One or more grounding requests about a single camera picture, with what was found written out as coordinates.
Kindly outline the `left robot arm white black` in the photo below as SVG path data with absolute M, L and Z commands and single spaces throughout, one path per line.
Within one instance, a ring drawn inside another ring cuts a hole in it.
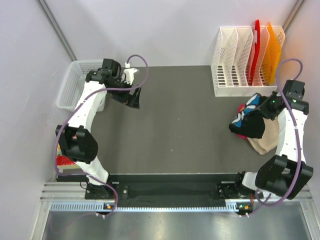
M 86 199 L 110 199 L 115 196 L 110 174 L 98 159 L 98 142 L 91 134 L 98 108 L 107 94 L 127 107 L 139 109 L 141 86 L 134 86 L 137 68 L 128 61 L 124 66 L 105 58 L 101 67 L 90 70 L 71 117 L 55 130 L 56 146 L 64 157 L 75 162 L 87 179 Z

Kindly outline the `black daisy print t shirt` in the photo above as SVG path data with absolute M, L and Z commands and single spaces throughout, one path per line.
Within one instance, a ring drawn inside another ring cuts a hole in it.
M 228 125 L 229 130 L 251 139 L 261 139 L 265 132 L 265 122 L 258 107 L 267 97 L 255 93 L 245 103 L 243 110 L 238 112 L 235 119 Z

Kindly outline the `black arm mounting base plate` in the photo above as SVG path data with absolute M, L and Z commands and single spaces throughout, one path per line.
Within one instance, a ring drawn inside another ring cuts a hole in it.
M 235 199 L 255 196 L 255 191 L 239 187 L 235 183 L 204 181 L 170 182 L 116 182 L 111 183 L 119 199 L 129 200 L 138 197 L 168 198 L 175 196 L 208 197 L 209 199 Z

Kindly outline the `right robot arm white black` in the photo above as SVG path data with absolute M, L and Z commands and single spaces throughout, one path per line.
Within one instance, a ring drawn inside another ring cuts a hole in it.
M 303 101 L 305 84 L 287 80 L 283 90 L 273 92 L 257 111 L 269 120 L 277 119 L 278 144 L 275 155 L 258 172 L 242 172 L 242 180 L 233 185 L 233 192 L 245 198 L 258 189 L 292 200 L 308 183 L 314 169 L 306 164 L 303 153 L 304 125 L 309 103 Z

